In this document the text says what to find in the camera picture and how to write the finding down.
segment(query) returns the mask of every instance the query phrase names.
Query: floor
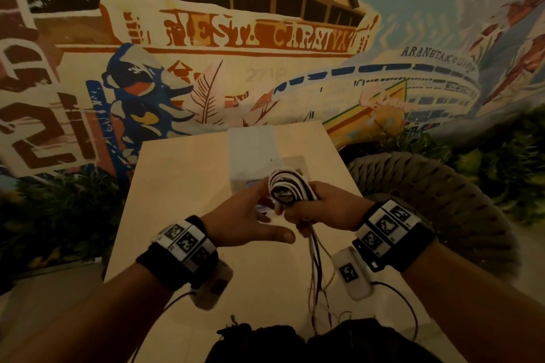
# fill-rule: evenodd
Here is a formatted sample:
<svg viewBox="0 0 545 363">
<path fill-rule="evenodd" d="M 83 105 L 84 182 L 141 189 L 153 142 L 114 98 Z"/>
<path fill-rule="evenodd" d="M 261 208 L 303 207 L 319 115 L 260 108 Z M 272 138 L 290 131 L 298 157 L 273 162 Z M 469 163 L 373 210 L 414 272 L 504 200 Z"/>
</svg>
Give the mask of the floor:
<svg viewBox="0 0 545 363">
<path fill-rule="evenodd" d="M 545 304 L 545 226 L 515 229 L 523 258 L 515 286 Z M 84 299 L 101 284 L 102 266 L 86 265 L 20 281 L 0 297 L 0 359 L 26 338 L 48 325 L 62 311 Z M 407 337 L 412 330 L 404 333 Z M 445 363 L 465 360 L 439 327 L 420 327 L 419 343 Z"/>
</svg>

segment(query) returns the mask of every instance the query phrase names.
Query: brown woven stool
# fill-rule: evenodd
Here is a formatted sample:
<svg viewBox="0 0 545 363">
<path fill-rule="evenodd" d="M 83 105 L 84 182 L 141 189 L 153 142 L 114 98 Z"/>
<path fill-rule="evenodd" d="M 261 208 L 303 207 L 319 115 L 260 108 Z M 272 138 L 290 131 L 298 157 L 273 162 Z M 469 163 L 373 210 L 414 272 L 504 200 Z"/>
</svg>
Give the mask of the brown woven stool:
<svg viewBox="0 0 545 363">
<path fill-rule="evenodd" d="M 421 155 L 392 152 L 357 158 L 348 170 L 366 198 L 399 197 L 460 256 L 504 281 L 518 276 L 521 256 L 508 219 L 452 168 Z"/>
</svg>

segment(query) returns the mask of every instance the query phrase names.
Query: table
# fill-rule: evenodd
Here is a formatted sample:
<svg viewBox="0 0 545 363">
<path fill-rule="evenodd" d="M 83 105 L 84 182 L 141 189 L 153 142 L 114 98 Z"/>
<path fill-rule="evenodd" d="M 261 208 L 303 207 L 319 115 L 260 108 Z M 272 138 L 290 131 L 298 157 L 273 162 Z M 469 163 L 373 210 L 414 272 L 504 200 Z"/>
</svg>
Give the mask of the table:
<svg viewBox="0 0 545 363">
<path fill-rule="evenodd" d="M 304 157 L 312 181 L 328 182 L 360 194 L 321 123 L 275 126 L 274 136 L 282 157 Z M 143 143 L 106 281 L 133 263 L 151 237 L 166 225 L 192 214 L 203 215 L 231 196 L 228 155 L 227 132 Z M 273 217 L 273 223 L 293 227 L 279 217 Z M 317 224 L 315 229 L 331 254 L 350 245 L 354 238 L 353 233 L 323 224 Z M 234 270 L 234 278 L 216 307 L 203 311 L 190 299 L 179 301 L 155 323 L 137 362 L 203 362 L 220 338 L 216 331 L 230 325 L 231 315 L 254 329 L 287 324 L 304 338 L 312 336 L 307 306 L 309 246 L 306 239 L 296 235 L 293 245 L 253 242 L 220 248 L 220 257 Z M 332 267 L 325 254 L 322 262 L 328 278 Z M 420 324 L 430 322 L 424 307 L 397 271 L 388 267 L 373 278 L 400 290 L 414 307 Z M 185 291 L 187 287 L 174 296 Z M 406 304 L 386 287 L 377 287 L 373 296 L 354 303 L 335 277 L 328 297 L 336 315 L 351 310 L 353 318 L 375 316 L 382 325 L 399 332 L 414 325 Z M 329 325 L 325 311 L 320 310 L 317 317 L 318 330 L 326 332 Z M 347 313 L 343 315 L 343 319 L 348 317 Z"/>
</svg>

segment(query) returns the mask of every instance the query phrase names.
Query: white electronic device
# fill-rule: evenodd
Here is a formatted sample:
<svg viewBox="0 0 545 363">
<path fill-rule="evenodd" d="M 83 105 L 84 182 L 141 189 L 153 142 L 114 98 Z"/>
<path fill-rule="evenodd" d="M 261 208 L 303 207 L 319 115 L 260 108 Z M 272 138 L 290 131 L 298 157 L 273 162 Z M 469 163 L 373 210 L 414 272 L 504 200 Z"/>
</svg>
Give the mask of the white electronic device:
<svg viewBox="0 0 545 363">
<path fill-rule="evenodd" d="M 373 294 L 374 287 L 367 274 L 364 260 L 353 247 L 346 247 L 331 257 L 350 298 L 360 301 Z"/>
<path fill-rule="evenodd" d="M 202 310 L 212 310 L 233 278 L 233 269 L 220 259 L 210 278 L 199 288 L 191 287 L 191 300 Z"/>
</svg>

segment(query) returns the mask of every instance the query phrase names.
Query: mural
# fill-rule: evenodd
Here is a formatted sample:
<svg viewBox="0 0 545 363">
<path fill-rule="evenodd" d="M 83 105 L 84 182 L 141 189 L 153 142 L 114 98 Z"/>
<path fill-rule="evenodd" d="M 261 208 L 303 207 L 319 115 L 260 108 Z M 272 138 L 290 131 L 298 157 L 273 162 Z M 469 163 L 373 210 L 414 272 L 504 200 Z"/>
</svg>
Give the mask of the mural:
<svg viewBox="0 0 545 363">
<path fill-rule="evenodd" d="M 237 126 L 477 127 L 542 102 L 544 2 L 0 0 L 0 187 Z"/>
</svg>

